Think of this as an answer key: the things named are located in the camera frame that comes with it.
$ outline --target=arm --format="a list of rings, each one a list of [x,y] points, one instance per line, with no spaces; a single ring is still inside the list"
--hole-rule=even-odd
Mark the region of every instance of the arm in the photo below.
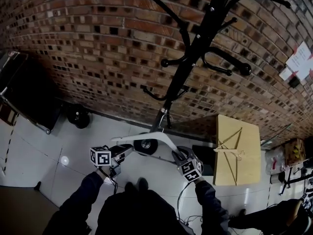
[[[96,201],[105,178],[99,170],[87,175],[78,190],[54,213],[43,234],[80,234],[86,229],[91,205]]]
[[[202,234],[230,235],[228,212],[215,197],[214,188],[202,177],[197,179],[195,184],[198,202],[202,205]]]

